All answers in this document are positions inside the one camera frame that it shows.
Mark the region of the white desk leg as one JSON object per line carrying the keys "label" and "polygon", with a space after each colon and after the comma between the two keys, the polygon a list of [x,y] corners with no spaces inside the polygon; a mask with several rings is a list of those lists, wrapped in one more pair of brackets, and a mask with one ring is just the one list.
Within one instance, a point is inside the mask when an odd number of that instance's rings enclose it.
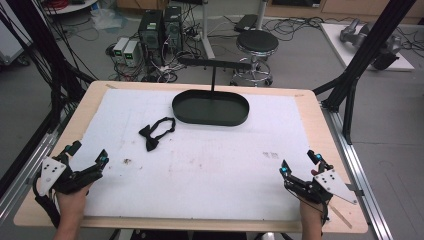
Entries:
{"label": "white desk leg", "polygon": [[202,32],[200,34],[201,41],[208,59],[214,59],[215,54],[208,39],[208,0],[202,2]]}
{"label": "white desk leg", "polygon": [[256,21],[256,30],[262,30],[263,20],[265,17],[265,11],[269,0],[260,0],[258,12],[257,12],[257,21]]}

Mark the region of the black flat box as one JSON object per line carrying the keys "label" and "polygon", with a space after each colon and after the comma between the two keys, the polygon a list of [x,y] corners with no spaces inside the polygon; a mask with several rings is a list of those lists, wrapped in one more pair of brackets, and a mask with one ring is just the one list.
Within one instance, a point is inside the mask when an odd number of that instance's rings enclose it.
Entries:
{"label": "black flat box", "polygon": [[236,32],[254,30],[257,26],[258,16],[255,14],[244,15],[234,26]]}

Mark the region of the black computer tower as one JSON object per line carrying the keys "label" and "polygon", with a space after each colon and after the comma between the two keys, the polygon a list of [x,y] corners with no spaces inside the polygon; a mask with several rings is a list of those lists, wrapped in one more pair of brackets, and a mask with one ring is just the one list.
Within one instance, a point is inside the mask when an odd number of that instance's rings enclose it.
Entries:
{"label": "black computer tower", "polygon": [[168,47],[175,52],[182,50],[182,8],[168,6],[164,13],[165,33]]}
{"label": "black computer tower", "polygon": [[138,34],[144,59],[148,66],[162,66],[161,49],[164,43],[164,22],[161,10],[146,10]]}

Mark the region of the grey equipment case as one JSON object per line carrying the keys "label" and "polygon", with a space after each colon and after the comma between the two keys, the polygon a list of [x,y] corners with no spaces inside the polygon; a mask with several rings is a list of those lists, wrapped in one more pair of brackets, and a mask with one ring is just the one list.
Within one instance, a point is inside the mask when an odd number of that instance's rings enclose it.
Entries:
{"label": "grey equipment case", "polygon": [[[32,44],[32,39],[27,35],[22,24],[19,22],[17,26],[22,30],[16,29],[18,36],[27,46]],[[24,52],[23,47],[16,37],[7,29],[3,22],[0,21],[0,65],[8,66]]]}

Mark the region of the clear plastic bag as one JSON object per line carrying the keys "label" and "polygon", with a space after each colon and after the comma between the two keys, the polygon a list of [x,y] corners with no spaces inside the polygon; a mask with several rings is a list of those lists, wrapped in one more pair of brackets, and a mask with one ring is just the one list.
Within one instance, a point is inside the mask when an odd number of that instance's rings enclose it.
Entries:
{"label": "clear plastic bag", "polygon": [[90,12],[96,30],[120,29],[127,19],[113,9],[95,9]]}

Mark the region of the person's left hand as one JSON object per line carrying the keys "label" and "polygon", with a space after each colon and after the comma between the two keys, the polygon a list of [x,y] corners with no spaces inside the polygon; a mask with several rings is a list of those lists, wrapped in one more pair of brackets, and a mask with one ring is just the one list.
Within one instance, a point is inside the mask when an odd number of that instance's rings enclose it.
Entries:
{"label": "person's left hand", "polygon": [[60,208],[60,223],[58,228],[79,228],[84,217],[86,195],[90,185],[83,187],[72,194],[58,193],[57,199]]}

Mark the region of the aluminium rail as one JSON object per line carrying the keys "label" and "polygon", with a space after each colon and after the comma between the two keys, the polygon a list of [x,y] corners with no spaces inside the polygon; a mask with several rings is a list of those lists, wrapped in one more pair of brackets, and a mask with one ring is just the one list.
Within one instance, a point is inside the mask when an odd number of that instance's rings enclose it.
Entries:
{"label": "aluminium rail", "polygon": [[72,115],[73,111],[62,112],[58,124],[51,126],[52,113],[49,112],[0,178],[0,226],[31,187],[42,158],[52,152]]}
{"label": "aluminium rail", "polygon": [[394,240],[389,226],[373,193],[366,173],[353,145],[349,145],[342,134],[343,120],[339,113],[321,108],[332,137],[335,141],[345,170],[353,182],[367,224],[377,240]]}

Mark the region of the black bow tie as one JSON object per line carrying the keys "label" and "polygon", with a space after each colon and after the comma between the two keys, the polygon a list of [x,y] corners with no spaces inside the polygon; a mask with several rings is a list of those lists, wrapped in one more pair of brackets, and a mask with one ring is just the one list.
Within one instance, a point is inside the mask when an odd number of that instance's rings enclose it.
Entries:
{"label": "black bow tie", "polygon": [[[166,131],[164,131],[162,134],[159,134],[155,137],[152,137],[151,134],[158,128],[158,126],[166,121],[170,121],[171,122],[171,127],[169,129],[167,129]],[[139,134],[145,138],[146,143],[146,150],[148,152],[154,150],[158,144],[159,144],[159,140],[164,137],[166,134],[168,133],[172,133],[175,131],[175,126],[176,126],[176,121],[174,118],[172,117],[164,117],[162,119],[159,119],[158,121],[156,121],[153,125],[146,125],[144,128],[142,128],[139,131]]]}

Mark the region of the white power supply box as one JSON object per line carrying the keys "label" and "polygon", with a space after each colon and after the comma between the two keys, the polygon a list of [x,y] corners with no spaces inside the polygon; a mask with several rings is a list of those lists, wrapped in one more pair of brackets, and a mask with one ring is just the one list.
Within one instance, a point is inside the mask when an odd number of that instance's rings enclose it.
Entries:
{"label": "white power supply box", "polygon": [[124,58],[124,50],[127,46],[129,42],[129,38],[128,37],[121,37],[118,42],[115,44],[115,46],[113,47],[112,51],[113,51],[113,57],[114,57],[114,61],[118,64],[124,64],[125,63],[125,58]]}
{"label": "white power supply box", "polygon": [[140,51],[138,42],[130,40],[124,50],[124,58],[128,67],[136,67],[140,62]]}

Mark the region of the white round table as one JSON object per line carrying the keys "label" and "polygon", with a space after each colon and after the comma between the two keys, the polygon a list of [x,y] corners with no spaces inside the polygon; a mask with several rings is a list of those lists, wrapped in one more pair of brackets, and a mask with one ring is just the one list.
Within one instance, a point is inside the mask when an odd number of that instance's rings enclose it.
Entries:
{"label": "white round table", "polygon": [[75,12],[96,4],[98,0],[43,0],[41,5],[49,15]]}

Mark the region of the white table mat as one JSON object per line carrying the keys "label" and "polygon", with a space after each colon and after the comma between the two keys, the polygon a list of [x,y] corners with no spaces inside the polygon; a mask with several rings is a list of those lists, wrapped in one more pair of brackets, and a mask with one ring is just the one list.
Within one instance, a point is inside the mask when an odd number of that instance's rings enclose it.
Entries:
{"label": "white table mat", "polygon": [[279,168],[310,179],[313,167],[292,96],[247,95],[247,120],[233,127],[176,122],[148,152],[139,131],[172,117],[172,91],[109,89],[71,159],[75,170],[105,149],[109,162],[90,189],[89,216],[292,221],[299,202]]}

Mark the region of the black stand with oval base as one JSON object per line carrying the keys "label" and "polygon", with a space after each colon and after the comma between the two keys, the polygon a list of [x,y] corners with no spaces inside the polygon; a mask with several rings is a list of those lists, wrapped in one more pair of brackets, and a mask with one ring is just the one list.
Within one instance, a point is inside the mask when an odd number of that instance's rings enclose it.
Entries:
{"label": "black stand with oval base", "polygon": [[241,62],[180,58],[188,66],[213,68],[210,90],[189,89],[177,94],[172,100],[174,116],[185,123],[238,126],[246,121],[250,111],[248,100],[240,94],[215,89],[216,68],[249,69]]}

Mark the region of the black frame post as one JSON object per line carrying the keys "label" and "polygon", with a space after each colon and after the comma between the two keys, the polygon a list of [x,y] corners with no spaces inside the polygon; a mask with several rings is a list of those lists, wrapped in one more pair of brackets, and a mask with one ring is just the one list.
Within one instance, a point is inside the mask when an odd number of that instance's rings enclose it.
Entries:
{"label": "black frame post", "polygon": [[322,101],[322,105],[330,112],[338,112],[339,106],[345,103],[342,125],[342,136],[351,145],[351,125],[357,83],[371,61],[377,56],[380,48],[394,32],[403,18],[417,0],[389,0],[388,4],[377,19],[364,43],[359,47],[353,59],[334,80],[313,90],[315,95],[331,90],[330,95]]}
{"label": "black frame post", "polygon": [[61,124],[62,112],[75,109],[87,87],[96,78],[81,71],[77,64],[72,65],[59,48],[50,23],[45,19],[45,12],[38,0],[5,0],[16,20],[2,9],[0,3],[0,21],[15,37],[24,51],[35,64],[43,80],[51,91],[51,111],[49,113],[49,129],[53,130]]}

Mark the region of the white floor board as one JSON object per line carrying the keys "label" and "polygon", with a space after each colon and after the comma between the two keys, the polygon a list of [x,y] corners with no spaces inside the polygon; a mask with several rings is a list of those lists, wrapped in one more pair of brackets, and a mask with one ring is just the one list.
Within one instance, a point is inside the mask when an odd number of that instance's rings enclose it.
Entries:
{"label": "white floor board", "polygon": [[[321,24],[321,29],[323,30],[324,35],[331,43],[333,50],[336,52],[336,55],[344,66],[347,66],[351,62],[357,51],[350,42],[343,43],[339,39],[340,32],[346,27],[347,24]],[[414,70],[414,67],[401,53],[398,53],[397,57],[398,59],[387,68],[387,71],[408,72]]]}

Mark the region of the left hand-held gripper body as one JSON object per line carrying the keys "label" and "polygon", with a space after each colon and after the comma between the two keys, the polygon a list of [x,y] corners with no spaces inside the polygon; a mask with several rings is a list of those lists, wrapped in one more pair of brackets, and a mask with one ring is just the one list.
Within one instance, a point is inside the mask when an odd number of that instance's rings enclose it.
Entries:
{"label": "left hand-held gripper body", "polygon": [[69,165],[46,157],[42,162],[38,193],[40,196],[45,196],[51,189],[63,194],[78,192],[100,179],[103,176],[102,171],[91,169],[91,167],[82,171],[73,171]]}

